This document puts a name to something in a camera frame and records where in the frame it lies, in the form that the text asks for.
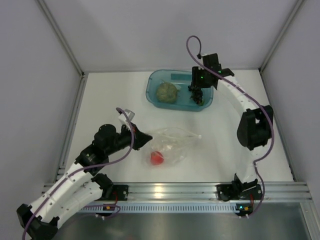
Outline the fake dark grape bunch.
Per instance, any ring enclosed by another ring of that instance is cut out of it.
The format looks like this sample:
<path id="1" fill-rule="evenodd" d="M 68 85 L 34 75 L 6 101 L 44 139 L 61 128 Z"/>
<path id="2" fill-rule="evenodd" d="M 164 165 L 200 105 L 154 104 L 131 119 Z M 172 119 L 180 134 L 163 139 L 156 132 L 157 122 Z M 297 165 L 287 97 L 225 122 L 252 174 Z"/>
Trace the fake dark grape bunch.
<path id="1" fill-rule="evenodd" d="M 204 104 L 203 91 L 201 88 L 189 85 L 188 91 L 191 92 L 190 99 L 192 99 L 198 106 L 202 106 Z"/>

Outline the fake red tomato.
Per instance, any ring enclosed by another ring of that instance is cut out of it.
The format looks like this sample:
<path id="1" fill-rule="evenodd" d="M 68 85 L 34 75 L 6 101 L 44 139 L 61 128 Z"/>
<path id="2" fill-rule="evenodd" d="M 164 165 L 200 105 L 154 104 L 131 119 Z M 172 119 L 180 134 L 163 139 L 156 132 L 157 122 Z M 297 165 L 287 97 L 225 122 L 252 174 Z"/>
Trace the fake red tomato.
<path id="1" fill-rule="evenodd" d="M 153 151 L 150 154 L 150 163 L 153 166 L 161 165 L 164 162 L 164 156 L 159 151 Z"/>

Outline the clear zip top bag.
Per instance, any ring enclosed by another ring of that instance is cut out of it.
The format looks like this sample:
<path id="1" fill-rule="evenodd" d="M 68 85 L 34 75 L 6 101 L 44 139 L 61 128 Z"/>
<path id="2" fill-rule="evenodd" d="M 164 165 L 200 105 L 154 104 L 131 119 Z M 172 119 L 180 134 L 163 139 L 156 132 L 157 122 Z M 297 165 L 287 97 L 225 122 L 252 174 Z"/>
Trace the clear zip top bag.
<path id="1" fill-rule="evenodd" d="M 202 139 L 202 135 L 179 127 L 158 128 L 146 133 L 152 136 L 152 140 L 142 147 L 142 163 L 148 167 L 171 167 L 184 161 L 192 146 Z M 151 164 L 150 155 L 154 151 L 162 153 L 162 164 Z"/>

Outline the fake green melon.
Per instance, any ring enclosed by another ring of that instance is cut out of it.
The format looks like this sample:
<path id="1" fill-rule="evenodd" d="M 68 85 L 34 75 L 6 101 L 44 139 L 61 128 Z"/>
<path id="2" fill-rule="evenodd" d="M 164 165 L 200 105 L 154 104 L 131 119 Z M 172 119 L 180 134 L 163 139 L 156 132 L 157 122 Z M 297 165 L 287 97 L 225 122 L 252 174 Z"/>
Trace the fake green melon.
<path id="1" fill-rule="evenodd" d="M 157 87 L 155 95 L 159 102 L 173 104 L 177 101 L 178 92 L 173 83 L 163 82 Z"/>

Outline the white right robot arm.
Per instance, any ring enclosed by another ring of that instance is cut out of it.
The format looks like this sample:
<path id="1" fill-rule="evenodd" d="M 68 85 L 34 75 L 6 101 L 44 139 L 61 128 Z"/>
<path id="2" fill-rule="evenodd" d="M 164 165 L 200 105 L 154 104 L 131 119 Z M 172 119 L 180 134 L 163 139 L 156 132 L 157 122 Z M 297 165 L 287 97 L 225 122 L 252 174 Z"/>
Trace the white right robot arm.
<path id="1" fill-rule="evenodd" d="M 191 99 L 204 104 L 204 89 L 214 88 L 223 94 L 240 116 L 236 136 L 240 145 L 249 151 L 274 142 L 273 115 L 270 105 L 261 105 L 251 97 L 235 80 L 235 74 L 229 68 L 222 68 L 216 53 L 202 55 L 199 66 L 191 69 L 191 84 L 188 90 Z"/>

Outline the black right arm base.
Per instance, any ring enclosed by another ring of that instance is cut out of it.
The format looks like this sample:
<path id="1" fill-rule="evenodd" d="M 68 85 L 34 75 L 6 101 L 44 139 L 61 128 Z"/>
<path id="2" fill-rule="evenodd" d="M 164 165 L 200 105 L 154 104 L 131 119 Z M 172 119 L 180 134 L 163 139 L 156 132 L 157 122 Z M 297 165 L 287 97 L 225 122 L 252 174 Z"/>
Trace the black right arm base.
<path id="1" fill-rule="evenodd" d="M 224 202 L 233 200 L 261 200 L 263 193 L 257 178 L 250 182 L 242 182 L 236 173 L 230 183 L 218 184 L 216 191 L 218 200 Z"/>

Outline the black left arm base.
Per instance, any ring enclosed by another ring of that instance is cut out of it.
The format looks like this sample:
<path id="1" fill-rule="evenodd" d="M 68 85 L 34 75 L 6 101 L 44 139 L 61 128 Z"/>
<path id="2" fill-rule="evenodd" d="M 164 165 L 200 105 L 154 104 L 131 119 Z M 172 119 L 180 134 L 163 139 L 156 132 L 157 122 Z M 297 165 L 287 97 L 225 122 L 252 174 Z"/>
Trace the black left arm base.
<path id="1" fill-rule="evenodd" d="M 106 174 L 98 173 L 91 179 L 92 182 L 99 185 L 102 190 L 98 201 L 127 201 L 129 186 L 126 184 L 114 184 Z"/>

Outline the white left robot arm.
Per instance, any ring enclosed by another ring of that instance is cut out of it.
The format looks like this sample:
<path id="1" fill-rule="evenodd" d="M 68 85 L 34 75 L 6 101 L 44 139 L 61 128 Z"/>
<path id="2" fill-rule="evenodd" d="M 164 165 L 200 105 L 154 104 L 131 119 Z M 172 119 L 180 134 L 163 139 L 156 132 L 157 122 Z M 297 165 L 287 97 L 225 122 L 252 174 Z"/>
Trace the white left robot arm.
<path id="1" fill-rule="evenodd" d="M 138 151 L 152 138 L 130 122 L 123 124 L 120 132 L 112 124 L 102 125 L 63 177 L 40 198 L 18 207 L 22 238 L 51 240 L 66 220 L 87 204 L 109 199 L 114 184 L 100 172 L 111 164 L 109 156 L 125 148 Z"/>

